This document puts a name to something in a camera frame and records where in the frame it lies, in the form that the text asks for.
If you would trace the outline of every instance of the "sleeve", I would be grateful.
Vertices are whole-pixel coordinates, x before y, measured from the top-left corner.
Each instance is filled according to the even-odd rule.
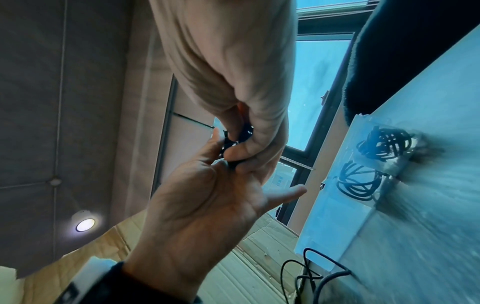
[[[122,272],[123,262],[91,258],[55,304],[168,303],[187,304]]]

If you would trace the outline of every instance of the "glass pane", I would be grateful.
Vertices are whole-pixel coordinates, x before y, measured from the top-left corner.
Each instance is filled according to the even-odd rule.
[[[319,6],[332,6],[335,5],[342,5],[347,4],[347,7],[356,6],[356,5],[364,5],[368,1],[362,0],[296,0],[296,8],[297,9],[304,9],[304,8],[312,8],[312,7],[319,7]]]
[[[305,150],[350,40],[297,41],[293,89],[288,106],[288,145]]]
[[[265,185],[263,185],[263,189],[266,191],[275,191],[289,188],[296,171],[297,169],[279,162],[276,165],[275,172],[271,175]],[[279,208],[280,206],[270,210],[268,213],[271,216],[276,217],[277,209]]]

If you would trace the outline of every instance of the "table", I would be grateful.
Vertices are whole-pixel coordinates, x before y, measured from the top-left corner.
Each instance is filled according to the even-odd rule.
[[[340,262],[341,303],[480,303],[480,26],[373,115],[426,134]]]

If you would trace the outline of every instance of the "ceiling light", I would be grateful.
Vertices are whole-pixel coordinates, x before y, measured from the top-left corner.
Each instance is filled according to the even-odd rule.
[[[95,220],[93,218],[87,218],[81,221],[80,223],[78,223],[75,229],[78,232],[84,232],[91,229],[94,225],[95,225]]]

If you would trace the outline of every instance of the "dark fabric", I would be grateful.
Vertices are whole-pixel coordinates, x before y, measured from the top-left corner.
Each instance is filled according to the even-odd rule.
[[[371,114],[480,24],[478,4],[382,0],[352,50],[342,98],[348,125],[355,114]]]
[[[81,304],[168,303],[187,304],[135,280],[122,272],[123,262],[111,270],[83,297]],[[199,297],[196,304],[201,304]]]

